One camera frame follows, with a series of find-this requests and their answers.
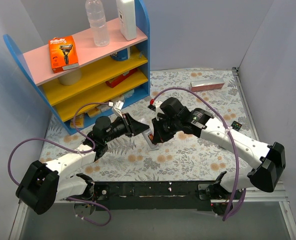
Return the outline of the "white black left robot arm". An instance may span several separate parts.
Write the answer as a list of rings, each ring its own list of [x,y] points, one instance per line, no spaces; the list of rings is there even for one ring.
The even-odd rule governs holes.
[[[69,197],[94,199],[94,181],[76,170],[101,158],[108,150],[108,142],[123,135],[133,137],[149,129],[149,125],[133,119],[128,113],[114,121],[107,116],[97,118],[84,142],[73,152],[46,163],[33,162],[19,184],[16,196],[39,215],[50,209],[55,201]]]

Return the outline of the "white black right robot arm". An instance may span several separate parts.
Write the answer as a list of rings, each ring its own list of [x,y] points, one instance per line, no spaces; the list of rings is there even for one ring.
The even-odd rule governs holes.
[[[152,119],[153,143],[171,140],[177,132],[194,135],[230,151],[237,152],[249,168],[235,173],[223,173],[214,184],[215,195],[227,198],[233,189],[256,187],[267,193],[274,191],[286,167],[285,149],[278,142],[269,145],[249,138],[234,129],[227,129],[211,113],[195,108],[189,110],[174,97],[151,101],[149,108],[156,113]]]

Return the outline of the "white remote control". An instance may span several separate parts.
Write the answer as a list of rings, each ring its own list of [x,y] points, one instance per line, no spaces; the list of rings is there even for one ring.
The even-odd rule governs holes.
[[[147,130],[144,130],[141,135],[143,136],[143,138],[145,139],[145,141],[147,142],[147,144],[149,145],[150,148],[152,148],[153,146],[156,146],[155,144],[152,143],[152,141],[149,139],[148,135],[149,134],[153,134],[149,124],[147,123],[147,121],[145,120],[145,118],[141,118],[139,120],[139,122],[145,124],[148,126],[148,129]]]

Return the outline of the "white battery cover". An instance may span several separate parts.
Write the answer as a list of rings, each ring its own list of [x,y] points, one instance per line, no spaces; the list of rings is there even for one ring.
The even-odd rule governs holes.
[[[155,150],[158,150],[158,149],[159,149],[159,146],[154,145],[153,147],[150,148],[150,151],[155,151]]]

